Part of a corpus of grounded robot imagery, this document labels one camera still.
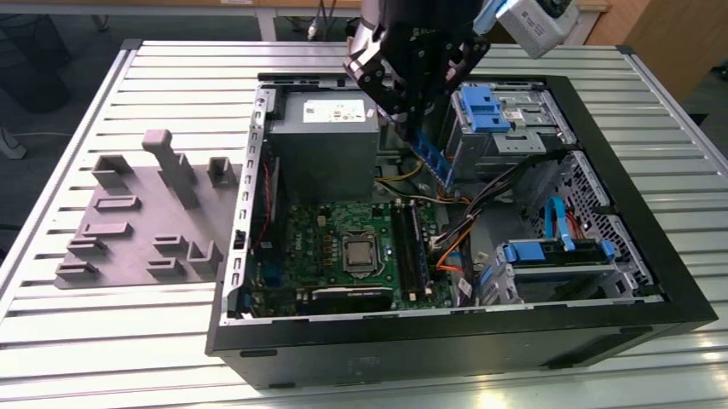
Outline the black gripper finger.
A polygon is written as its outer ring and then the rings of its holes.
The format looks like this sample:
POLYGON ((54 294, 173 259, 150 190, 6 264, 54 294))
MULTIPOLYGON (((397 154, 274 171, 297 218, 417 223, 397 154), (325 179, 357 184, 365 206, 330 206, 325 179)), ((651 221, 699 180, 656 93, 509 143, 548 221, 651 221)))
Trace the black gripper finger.
POLYGON ((370 96, 404 141, 414 141, 422 118, 421 49, 409 42, 402 26, 361 23, 349 44, 344 67, 370 96))
POLYGON ((458 47, 448 49, 445 72, 436 76, 433 98, 425 105, 422 131, 429 141, 438 141, 441 138, 450 96, 489 50, 491 43, 485 38, 468 38, 458 47))

